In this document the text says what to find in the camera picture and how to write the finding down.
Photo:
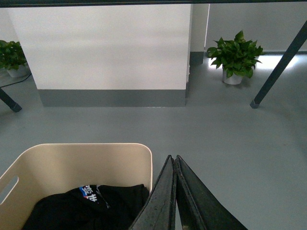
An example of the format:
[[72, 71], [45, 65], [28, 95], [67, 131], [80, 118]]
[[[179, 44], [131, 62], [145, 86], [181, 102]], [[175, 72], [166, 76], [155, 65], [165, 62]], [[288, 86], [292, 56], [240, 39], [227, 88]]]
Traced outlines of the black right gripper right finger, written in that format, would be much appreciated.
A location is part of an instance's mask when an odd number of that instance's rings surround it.
[[176, 200], [184, 230], [245, 230], [211, 193], [181, 156], [175, 160]]

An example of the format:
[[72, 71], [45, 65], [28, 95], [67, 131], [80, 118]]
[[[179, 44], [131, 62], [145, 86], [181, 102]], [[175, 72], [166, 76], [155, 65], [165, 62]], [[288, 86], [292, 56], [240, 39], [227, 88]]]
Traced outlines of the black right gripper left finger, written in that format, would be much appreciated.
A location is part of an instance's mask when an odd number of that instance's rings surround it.
[[168, 156], [149, 197], [130, 230], [174, 230], [177, 176], [175, 161]]

